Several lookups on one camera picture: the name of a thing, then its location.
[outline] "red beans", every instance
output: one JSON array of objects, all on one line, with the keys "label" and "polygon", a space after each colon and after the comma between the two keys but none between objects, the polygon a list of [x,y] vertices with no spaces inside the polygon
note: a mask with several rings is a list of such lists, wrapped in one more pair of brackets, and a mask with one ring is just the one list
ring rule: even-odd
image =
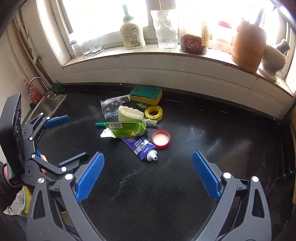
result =
[{"label": "red beans", "polygon": [[192,34],[186,34],[181,37],[181,50],[185,53],[204,55],[207,53],[207,47],[201,46],[202,38]]}]

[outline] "sink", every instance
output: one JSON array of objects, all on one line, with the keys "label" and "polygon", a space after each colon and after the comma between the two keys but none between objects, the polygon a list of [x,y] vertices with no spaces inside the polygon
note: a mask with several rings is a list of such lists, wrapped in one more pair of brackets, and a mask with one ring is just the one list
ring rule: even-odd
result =
[{"label": "sink", "polygon": [[26,120],[26,124],[34,117],[38,116],[40,113],[43,113],[45,116],[51,117],[57,111],[66,97],[67,95],[64,94],[56,95],[52,92],[45,93],[43,98],[39,101],[33,112],[30,114],[29,118]]}]

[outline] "sponge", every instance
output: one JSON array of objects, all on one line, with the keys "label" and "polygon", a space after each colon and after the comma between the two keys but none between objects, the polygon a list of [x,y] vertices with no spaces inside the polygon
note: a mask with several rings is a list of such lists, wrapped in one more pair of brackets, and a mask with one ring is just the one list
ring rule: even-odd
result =
[{"label": "sponge", "polygon": [[131,92],[131,100],[150,104],[157,105],[163,95],[161,88],[137,85]]}]

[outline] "toothpaste tube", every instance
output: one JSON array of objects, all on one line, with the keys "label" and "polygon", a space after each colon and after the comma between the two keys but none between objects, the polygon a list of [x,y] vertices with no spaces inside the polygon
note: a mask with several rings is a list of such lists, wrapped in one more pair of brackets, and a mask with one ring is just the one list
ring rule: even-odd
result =
[{"label": "toothpaste tube", "polygon": [[142,161],[157,160],[157,151],[154,150],[155,145],[149,142],[144,136],[121,139]]}]

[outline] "green snack wrapper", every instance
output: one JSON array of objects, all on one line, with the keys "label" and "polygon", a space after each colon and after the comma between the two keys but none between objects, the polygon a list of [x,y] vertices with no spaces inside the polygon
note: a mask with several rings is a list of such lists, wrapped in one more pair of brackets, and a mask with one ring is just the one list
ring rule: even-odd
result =
[{"label": "green snack wrapper", "polygon": [[105,124],[118,138],[130,138],[144,135],[145,121],[138,122],[107,122]]}]

